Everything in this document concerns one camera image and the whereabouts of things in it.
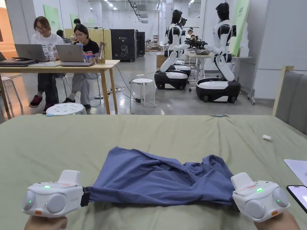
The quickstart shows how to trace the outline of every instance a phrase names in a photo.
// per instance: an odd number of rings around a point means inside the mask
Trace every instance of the smartphone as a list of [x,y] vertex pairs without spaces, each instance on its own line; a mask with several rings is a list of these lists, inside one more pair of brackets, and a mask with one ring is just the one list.
[[307,187],[303,185],[288,185],[287,190],[307,213]]

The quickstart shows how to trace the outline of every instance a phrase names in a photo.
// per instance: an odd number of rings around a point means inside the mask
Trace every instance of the black t-shirt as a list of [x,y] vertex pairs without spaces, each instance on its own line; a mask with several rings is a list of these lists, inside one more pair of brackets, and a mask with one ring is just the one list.
[[89,52],[91,51],[92,54],[96,54],[99,53],[99,46],[96,42],[92,41],[92,40],[88,40],[88,44],[83,46],[83,51],[84,52]]

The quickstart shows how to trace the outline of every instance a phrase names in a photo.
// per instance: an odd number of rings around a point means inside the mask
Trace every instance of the mattress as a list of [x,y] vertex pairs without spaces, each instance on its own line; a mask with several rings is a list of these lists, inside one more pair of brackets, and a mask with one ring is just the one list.
[[[136,148],[181,163],[222,157],[233,174],[269,180],[282,188],[300,185],[283,159],[307,160],[307,138],[273,116],[19,116],[0,125],[1,229],[23,229],[28,186],[55,181],[62,170],[81,171],[81,183],[96,180],[108,151]],[[273,140],[263,140],[263,134]],[[306,213],[286,192],[301,229]],[[256,229],[228,206],[213,203],[172,207],[91,203],[67,215],[68,229]]]

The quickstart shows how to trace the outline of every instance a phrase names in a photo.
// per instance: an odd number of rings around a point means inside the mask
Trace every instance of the blue cloth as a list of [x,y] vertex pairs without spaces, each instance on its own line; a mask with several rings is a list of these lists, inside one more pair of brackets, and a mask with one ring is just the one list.
[[212,201],[231,205],[232,173],[222,158],[209,155],[202,163],[115,147],[87,189],[91,201],[151,205],[183,205]]

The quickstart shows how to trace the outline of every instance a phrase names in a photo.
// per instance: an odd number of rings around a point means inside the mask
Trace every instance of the green banner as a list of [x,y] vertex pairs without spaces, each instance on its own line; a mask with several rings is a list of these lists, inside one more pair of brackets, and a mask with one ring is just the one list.
[[237,26],[237,36],[230,40],[229,51],[238,56],[244,24],[247,19],[250,0],[237,0],[235,18],[231,23]]
[[79,15],[76,15],[76,14],[70,14],[70,20],[72,21],[72,28],[74,29],[75,28],[75,24],[74,24],[74,20],[79,18]]
[[89,22],[89,23],[92,23],[92,24],[95,24],[95,20],[94,20],[93,18],[89,18],[89,19],[88,19],[88,22]]
[[44,5],[45,17],[48,19],[51,26],[51,33],[56,33],[61,29],[59,11],[52,6]]

